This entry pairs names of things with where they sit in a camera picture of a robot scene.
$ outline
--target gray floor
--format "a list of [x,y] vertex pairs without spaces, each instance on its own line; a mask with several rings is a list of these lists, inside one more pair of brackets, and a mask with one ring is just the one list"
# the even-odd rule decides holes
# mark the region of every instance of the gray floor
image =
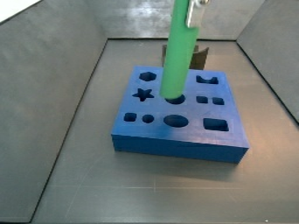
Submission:
[[299,222],[299,131],[234,42],[206,69],[229,75],[250,151],[239,165],[114,152],[134,65],[161,66],[165,41],[109,41],[35,222]]

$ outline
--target square hole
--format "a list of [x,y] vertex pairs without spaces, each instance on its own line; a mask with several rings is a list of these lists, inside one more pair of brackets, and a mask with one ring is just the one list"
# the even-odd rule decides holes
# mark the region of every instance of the square hole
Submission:
[[126,113],[125,121],[133,123],[137,120],[137,113]]
[[209,97],[206,96],[197,96],[198,103],[209,103]]
[[230,131],[230,126],[226,120],[203,118],[203,127],[206,130]]

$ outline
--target blue foam block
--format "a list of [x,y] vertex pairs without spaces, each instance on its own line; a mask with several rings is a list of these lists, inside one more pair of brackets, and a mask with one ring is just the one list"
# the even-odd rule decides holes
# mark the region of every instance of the blue foam block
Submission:
[[249,140],[226,74],[190,70],[171,101],[159,95],[162,76],[162,67],[135,67],[111,133],[117,151],[238,163]]

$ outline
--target small circular hole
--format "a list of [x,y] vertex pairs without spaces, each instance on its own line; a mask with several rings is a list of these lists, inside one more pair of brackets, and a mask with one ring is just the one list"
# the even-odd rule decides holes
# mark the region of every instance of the small circular hole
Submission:
[[182,128],[190,123],[189,119],[182,115],[169,115],[163,119],[163,122],[174,128]]
[[155,120],[155,117],[153,115],[145,115],[143,116],[143,122],[151,123]]
[[181,97],[171,99],[171,100],[166,99],[167,102],[170,102],[171,104],[175,104],[175,105],[185,103],[185,100],[186,100],[185,95],[182,95]]

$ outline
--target metal wall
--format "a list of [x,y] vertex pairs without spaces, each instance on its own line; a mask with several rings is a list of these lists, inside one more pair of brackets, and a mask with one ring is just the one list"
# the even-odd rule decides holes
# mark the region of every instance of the metal wall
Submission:
[[0,26],[0,221],[31,220],[107,38],[86,1]]
[[299,122],[298,11],[298,0],[267,0],[238,43]]
[[[90,0],[110,38],[169,38],[174,0]],[[265,0],[213,0],[201,39],[237,39]]]

